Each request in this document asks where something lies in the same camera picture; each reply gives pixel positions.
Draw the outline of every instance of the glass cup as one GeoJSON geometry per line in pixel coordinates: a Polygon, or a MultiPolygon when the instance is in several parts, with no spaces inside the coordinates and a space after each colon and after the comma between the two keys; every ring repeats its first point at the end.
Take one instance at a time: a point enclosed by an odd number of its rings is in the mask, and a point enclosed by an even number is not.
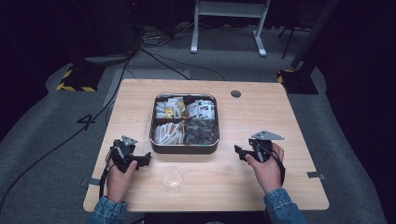
{"type": "Polygon", "coordinates": [[[178,194],[183,182],[183,172],[176,166],[169,166],[161,172],[161,182],[169,194],[178,194]]]}

